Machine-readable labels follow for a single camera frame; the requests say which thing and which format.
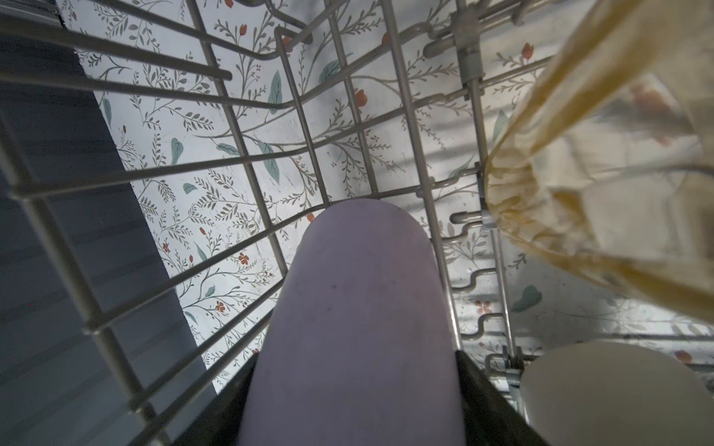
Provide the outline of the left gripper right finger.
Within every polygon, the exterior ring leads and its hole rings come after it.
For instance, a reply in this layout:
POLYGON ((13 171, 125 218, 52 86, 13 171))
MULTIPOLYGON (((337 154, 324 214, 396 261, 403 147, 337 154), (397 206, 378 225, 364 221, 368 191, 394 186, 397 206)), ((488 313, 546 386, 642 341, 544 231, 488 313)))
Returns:
POLYGON ((467 445, 547 446, 462 350, 455 352, 467 445))

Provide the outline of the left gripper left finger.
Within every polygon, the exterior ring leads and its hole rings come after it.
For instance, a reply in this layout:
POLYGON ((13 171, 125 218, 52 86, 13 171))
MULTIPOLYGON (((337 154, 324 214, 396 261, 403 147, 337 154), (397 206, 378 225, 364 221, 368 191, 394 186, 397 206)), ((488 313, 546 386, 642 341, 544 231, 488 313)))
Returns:
POLYGON ((236 445, 257 362, 254 354, 173 445, 236 445))

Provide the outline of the beige plastic cup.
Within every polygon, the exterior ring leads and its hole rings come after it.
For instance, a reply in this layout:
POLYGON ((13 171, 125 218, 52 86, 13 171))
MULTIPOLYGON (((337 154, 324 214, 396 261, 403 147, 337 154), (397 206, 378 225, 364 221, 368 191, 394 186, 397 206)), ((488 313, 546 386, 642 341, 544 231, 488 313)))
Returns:
POLYGON ((713 398, 689 367, 652 349, 589 342, 526 366, 529 424, 550 445, 710 445, 713 398))

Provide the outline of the purple plastic cup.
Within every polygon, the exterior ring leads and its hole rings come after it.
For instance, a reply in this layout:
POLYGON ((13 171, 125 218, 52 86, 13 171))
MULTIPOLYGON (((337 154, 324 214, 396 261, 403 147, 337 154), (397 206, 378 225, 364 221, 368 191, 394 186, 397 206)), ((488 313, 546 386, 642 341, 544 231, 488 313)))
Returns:
POLYGON ((462 445, 446 298, 416 219, 374 199, 308 226, 271 316, 241 445, 462 445))

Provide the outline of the grey wire dish rack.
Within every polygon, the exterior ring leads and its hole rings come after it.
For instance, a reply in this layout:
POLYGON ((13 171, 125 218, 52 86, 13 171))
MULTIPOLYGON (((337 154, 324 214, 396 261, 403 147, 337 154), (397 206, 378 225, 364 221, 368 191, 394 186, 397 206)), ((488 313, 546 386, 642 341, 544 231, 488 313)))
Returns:
POLYGON ((1 6, 5 445, 713 442, 710 1, 1 6))

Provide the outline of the yellow glass cup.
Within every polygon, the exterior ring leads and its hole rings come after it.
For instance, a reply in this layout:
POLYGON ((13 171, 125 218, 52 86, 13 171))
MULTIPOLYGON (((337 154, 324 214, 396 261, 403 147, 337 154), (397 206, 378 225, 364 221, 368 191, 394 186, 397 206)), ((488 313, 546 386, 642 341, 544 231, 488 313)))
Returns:
POLYGON ((489 155, 485 202, 528 253, 712 321, 712 3, 595 3, 489 155))

